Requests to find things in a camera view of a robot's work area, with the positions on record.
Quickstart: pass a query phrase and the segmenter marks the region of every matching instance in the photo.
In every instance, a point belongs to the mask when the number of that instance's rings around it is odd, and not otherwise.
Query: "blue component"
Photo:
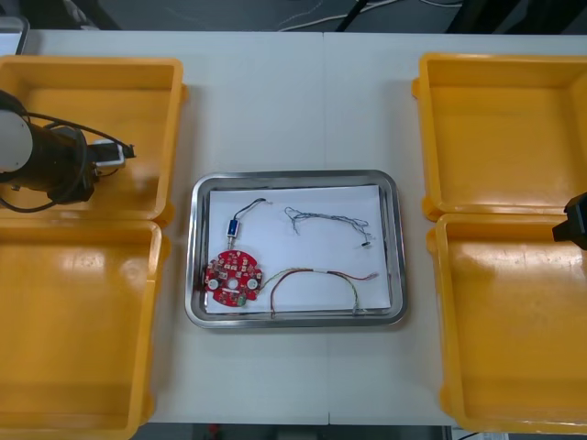
[[[228,224],[227,236],[236,238],[237,233],[238,233],[238,220],[230,220],[230,223]]]

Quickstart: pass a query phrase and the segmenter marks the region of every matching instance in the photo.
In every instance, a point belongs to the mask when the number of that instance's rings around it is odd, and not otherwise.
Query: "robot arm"
[[[30,118],[51,121],[37,126]],[[86,143],[83,131],[103,139]],[[0,197],[0,205],[20,213],[35,213],[56,204],[87,202],[100,177],[124,168],[135,157],[131,145],[87,126],[29,113],[12,95],[0,91],[0,184],[45,192],[50,203],[20,208]]]

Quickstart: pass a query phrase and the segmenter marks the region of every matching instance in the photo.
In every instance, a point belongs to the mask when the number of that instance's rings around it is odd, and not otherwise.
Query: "gray wire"
[[[297,209],[293,209],[291,206],[288,206],[283,211],[288,217],[290,217],[290,220],[292,220],[293,230],[298,236],[300,235],[300,231],[297,230],[297,222],[301,222],[302,220],[306,220],[308,218],[324,218],[326,220],[335,220],[338,222],[343,222],[351,225],[355,231],[357,231],[365,237],[365,242],[362,243],[361,246],[366,247],[371,244],[372,235],[365,231],[365,228],[369,227],[369,222],[367,222],[366,220],[361,220],[359,218],[350,218],[344,215],[302,213]]]

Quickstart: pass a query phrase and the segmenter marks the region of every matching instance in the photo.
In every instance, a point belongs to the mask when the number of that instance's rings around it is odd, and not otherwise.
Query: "capacitor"
[[[212,279],[208,282],[208,289],[211,291],[215,291],[218,287],[220,287],[220,282],[218,280]]]
[[[252,291],[254,291],[255,289],[257,289],[259,287],[259,283],[257,282],[257,280],[254,279],[250,279],[247,281],[247,287],[249,289],[251,289]]]

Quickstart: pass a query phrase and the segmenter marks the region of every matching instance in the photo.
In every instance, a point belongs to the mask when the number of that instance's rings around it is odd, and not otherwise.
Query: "electronic component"
[[[372,280],[372,279],[377,278],[379,276],[379,274],[377,272],[370,273],[369,275],[367,275],[364,278],[359,278],[359,277],[353,277],[352,275],[348,275],[347,273],[340,272],[338,270],[320,270],[320,269],[309,269],[309,268],[290,268],[290,269],[282,270],[280,272],[277,272],[272,277],[270,277],[267,281],[265,281],[265,283],[260,288],[261,290],[263,290],[267,286],[267,284],[269,284],[270,282],[272,282],[274,280],[277,280],[277,282],[273,286],[273,289],[271,289],[271,318],[275,317],[275,291],[277,291],[277,288],[279,287],[279,285],[287,277],[289,277],[290,275],[294,275],[295,273],[301,273],[301,272],[326,273],[327,275],[334,275],[334,276],[342,278],[344,281],[346,281],[350,285],[350,287],[352,288],[352,292],[353,292],[353,295],[355,298],[355,302],[353,303],[353,306],[352,306],[352,314],[357,314],[362,309],[360,308],[360,305],[359,305],[359,293],[357,292],[357,288],[355,287],[355,285],[353,284],[353,282],[351,280],[369,281],[369,280]]]
[[[257,260],[240,250],[227,250],[208,263],[205,285],[212,298],[228,307],[242,307],[259,296],[263,274]]]
[[[316,213],[302,213],[297,209],[293,209],[292,207],[288,206],[283,210],[285,214],[290,217],[292,220],[293,230],[297,235],[300,232],[297,230],[297,222],[301,222],[302,220],[306,220],[308,218],[324,218],[326,220],[336,220],[343,223],[348,223],[353,227],[353,229],[365,237],[365,241],[361,243],[361,246],[366,248],[368,245],[371,244],[372,235],[365,231],[366,227],[369,227],[369,222],[365,220],[360,220],[359,218],[350,218],[345,217],[344,215],[329,215],[329,214],[316,214]]]

